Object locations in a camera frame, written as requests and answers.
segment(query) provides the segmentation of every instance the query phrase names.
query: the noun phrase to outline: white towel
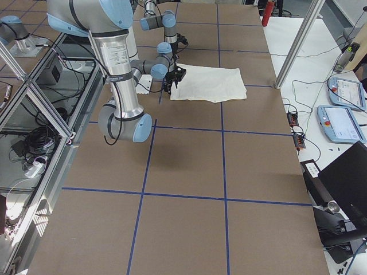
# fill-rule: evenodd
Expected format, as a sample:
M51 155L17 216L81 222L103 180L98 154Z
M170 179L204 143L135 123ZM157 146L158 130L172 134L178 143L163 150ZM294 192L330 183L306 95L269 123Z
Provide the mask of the white towel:
M214 103L246 99L240 69L222 69L178 64L186 75L177 88L173 84L171 100L208 100Z

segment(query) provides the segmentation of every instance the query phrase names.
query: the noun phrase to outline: red fire extinguisher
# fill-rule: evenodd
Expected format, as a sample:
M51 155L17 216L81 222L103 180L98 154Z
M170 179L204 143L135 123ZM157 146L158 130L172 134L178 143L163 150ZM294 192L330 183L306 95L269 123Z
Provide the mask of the red fire extinguisher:
M267 2L266 7L265 7L265 12L263 15L263 20L261 22L263 24L263 27L266 27L268 25L269 17L271 16L273 12L274 6L275 6L275 2L273 0L269 0Z

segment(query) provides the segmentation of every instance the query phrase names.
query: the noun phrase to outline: white label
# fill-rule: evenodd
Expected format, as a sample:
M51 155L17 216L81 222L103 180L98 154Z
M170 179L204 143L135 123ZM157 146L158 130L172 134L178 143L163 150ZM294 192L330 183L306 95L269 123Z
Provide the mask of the white label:
M103 58L107 63L106 65L109 68L128 63L128 53L126 45L116 47L105 47L101 48L101 50Z
M306 168L313 178L317 178L319 176L319 170L317 169L315 163L306 163Z

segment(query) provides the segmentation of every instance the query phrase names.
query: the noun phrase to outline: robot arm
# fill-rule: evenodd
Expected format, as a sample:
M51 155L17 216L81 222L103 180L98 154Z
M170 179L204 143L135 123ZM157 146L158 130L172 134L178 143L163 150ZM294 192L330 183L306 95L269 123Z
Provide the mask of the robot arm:
M113 139L145 141L152 122L138 102L136 81L140 73L147 71L163 79L170 67L169 59L163 55L169 53L160 53L159 46L155 61L146 61L147 65L133 61L132 68L126 44L133 22L129 0L48 0L47 4L50 26L67 34L89 36L96 56L107 70L113 98L99 114L102 133Z
M21 52L29 52L36 48L33 38L18 17L8 15L0 18L0 41L6 46L14 40Z
M185 36L177 32L175 13L171 10L166 10L163 14L157 15L155 7L157 4L171 2L168 0L144 0L145 13L144 18L140 20L140 25L143 30L151 30L156 28L164 28L165 41L171 45L173 54L173 67L165 77L164 90L171 93L171 86L175 83L176 87L186 74L186 70L177 65L178 60L178 44L183 43L188 46L188 41Z

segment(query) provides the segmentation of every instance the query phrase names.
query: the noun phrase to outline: brown cardboard table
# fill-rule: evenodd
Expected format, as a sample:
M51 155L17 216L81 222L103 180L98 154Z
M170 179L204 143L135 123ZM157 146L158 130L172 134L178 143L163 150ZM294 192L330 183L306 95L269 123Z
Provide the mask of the brown cardboard table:
M105 87L28 274L328 274L257 8L159 8L189 40L179 61L240 68L248 98L139 95L150 138L111 147L96 124ZM142 31L141 15L139 57L154 58L163 30Z

